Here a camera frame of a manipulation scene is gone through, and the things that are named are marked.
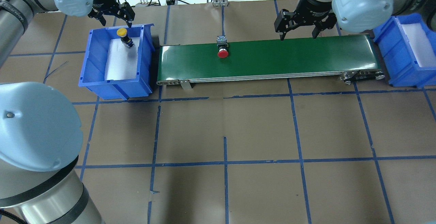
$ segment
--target white paper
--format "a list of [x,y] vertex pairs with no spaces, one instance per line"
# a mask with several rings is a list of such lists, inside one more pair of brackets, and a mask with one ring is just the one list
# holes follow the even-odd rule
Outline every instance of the white paper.
[[401,26],[409,39],[410,47],[418,65],[420,67],[436,67],[436,56],[421,24],[404,24]]
[[139,38],[132,38],[134,46],[127,48],[121,39],[112,39],[109,44],[105,80],[136,78]]

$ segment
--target red button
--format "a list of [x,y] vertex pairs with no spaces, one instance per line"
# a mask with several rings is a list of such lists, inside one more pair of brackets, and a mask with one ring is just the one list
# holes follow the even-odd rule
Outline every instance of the red button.
[[226,58],[229,56],[229,52],[227,50],[222,49],[218,52],[218,56],[220,58]]

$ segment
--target blue bin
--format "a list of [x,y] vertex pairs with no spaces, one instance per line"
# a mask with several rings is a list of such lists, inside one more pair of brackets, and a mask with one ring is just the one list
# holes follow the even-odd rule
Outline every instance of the blue bin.
[[436,54],[436,33],[431,31],[419,14],[394,16],[374,29],[374,41],[380,47],[393,86],[436,85],[436,66],[420,67],[404,33],[402,24],[421,23]]
[[154,47],[151,26],[133,25],[127,29],[129,37],[139,37],[137,75],[134,79],[105,80],[106,62],[111,39],[119,39],[116,31],[120,27],[106,27],[89,32],[88,44],[80,73],[79,86],[87,87],[103,99],[148,96],[152,90],[149,84],[151,53]]

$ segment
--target green conveyor belt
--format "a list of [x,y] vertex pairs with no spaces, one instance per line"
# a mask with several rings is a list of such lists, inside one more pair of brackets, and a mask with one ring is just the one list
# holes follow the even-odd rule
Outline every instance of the green conveyor belt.
[[157,83],[253,80],[339,75],[379,69],[368,35],[229,43],[227,58],[216,44],[161,48]]

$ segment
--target yellow button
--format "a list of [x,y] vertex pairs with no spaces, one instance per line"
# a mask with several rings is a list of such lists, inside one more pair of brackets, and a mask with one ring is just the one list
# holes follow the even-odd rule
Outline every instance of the yellow button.
[[125,29],[124,27],[120,28],[117,30],[116,34],[120,37],[124,37],[127,35],[127,29]]

